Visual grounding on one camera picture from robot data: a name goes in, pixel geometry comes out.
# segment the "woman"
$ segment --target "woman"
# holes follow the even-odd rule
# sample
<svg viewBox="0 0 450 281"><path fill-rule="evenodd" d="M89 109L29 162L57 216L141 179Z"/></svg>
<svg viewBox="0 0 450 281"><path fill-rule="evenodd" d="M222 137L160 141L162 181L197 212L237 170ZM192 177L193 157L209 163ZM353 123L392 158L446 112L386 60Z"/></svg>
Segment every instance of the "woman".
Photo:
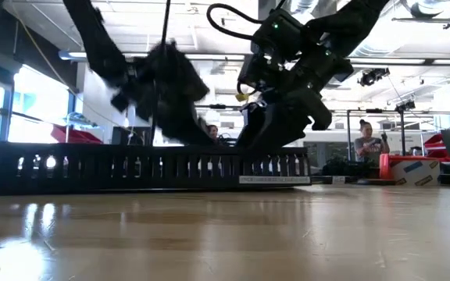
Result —
<svg viewBox="0 0 450 281"><path fill-rule="evenodd" d="M382 153L389 153L390 147L387 142L387 135L381 135L381 139L373 137L373 127L364 119L360 120L361 137L354 140L355 153L358 162L380 162Z"/></svg>

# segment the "cardboard box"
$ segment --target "cardboard box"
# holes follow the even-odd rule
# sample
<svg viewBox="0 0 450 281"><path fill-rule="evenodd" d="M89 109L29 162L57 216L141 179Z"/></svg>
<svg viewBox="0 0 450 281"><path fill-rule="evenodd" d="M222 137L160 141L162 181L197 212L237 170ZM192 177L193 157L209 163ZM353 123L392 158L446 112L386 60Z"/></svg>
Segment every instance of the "cardboard box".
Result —
<svg viewBox="0 0 450 281"><path fill-rule="evenodd" d="M437 186L441 166L438 160L393 161L391 171L396 185Z"/></svg>

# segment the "white label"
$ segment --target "white label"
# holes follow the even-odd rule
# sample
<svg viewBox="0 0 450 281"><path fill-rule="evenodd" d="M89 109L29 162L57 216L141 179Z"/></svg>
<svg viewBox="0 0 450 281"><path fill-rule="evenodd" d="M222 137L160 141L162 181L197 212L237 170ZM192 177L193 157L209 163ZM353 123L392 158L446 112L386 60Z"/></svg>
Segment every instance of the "white label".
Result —
<svg viewBox="0 0 450 281"><path fill-rule="evenodd" d="M333 184L345 184L344 176L333 176Z"/></svg>
<svg viewBox="0 0 450 281"><path fill-rule="evenodd" d="M310 184L309 176L239 176L244 184Z"/></svg>

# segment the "person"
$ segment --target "person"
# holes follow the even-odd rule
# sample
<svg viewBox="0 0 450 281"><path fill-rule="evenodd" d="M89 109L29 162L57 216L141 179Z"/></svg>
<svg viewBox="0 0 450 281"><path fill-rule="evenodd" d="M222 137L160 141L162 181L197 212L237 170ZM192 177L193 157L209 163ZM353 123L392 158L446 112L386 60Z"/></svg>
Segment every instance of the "person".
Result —
<svg viewBox="0 0 450 281"><path fill-rule="evenodd" d="M383 133L381 139L373 137L373 127L364 119L360 120L361 137L354 140L356 159L358 162L380 162L382 153L389 153L387 134Z"/></svg>
<svg viewBox="0 0 450 281"><path fill-rule="evenodd" d="M218 127L215 125L208 125L209 135L213 138L213 140L218 140Z"/></svg>

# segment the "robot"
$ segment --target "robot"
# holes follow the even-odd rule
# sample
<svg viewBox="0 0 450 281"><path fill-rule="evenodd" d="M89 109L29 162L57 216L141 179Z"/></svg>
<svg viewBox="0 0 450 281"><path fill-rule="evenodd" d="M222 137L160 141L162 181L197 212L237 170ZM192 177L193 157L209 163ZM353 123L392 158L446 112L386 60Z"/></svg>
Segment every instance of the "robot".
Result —
<svg viewBox="0 0 450 281"><path fill-rule="evenodd" d="M333 77L343 81L353 73L345 58L369 35L388 1L351 0L335 14L306 24L280 9L284 1L263 21L228 5L211 5L207 16L213 27L252 42L253 54L245 60L237 88L246 84L260 95L241 109L245 126L235 146L263 153L304 137L310 124L313 130L326 130L331 112L320 91ZM91 70L119 89L114 107L123 111L134 104L140 118L156 117L162 134L183 144L216 144L194 106L209 89L175 42L163 42L146 58L128 61L89 0L63 2L83 39ZM216 8L229 9L261 26L252 36L225 30L211 18ZM288 69L288 63L294 66Z"/></svg>

